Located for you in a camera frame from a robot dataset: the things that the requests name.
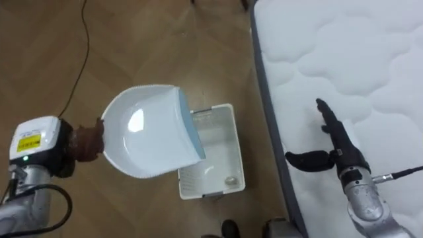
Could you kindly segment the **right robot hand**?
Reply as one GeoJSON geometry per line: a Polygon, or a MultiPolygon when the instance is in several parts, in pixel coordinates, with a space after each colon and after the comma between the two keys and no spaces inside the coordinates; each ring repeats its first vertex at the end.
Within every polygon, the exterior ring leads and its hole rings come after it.
{"type": "Polygon", "coordinates": [[[338,175],[350,167],[361,167],[371,173],[363,153],[353,144],[345,126],[323,99],[316,99],[317,109],[325,123],[321,130],[329,135],[333,145],[330,151],[315,150],[304,153],[285,152],[285,159],[296,169],[306,173],[318,173],[336,167],[338,175]]]}

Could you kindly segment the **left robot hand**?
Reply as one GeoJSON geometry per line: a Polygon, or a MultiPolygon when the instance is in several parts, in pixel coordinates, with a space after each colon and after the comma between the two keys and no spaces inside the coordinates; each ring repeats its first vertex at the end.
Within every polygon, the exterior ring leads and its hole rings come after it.
{"type": "Polygon", "coordinates": [[[67,178],[75,170],[69,152],[72,126],[56,116],[42,116],[19,124],[9,148],[9,163],[41,166],[55,177],[67,178]]]}

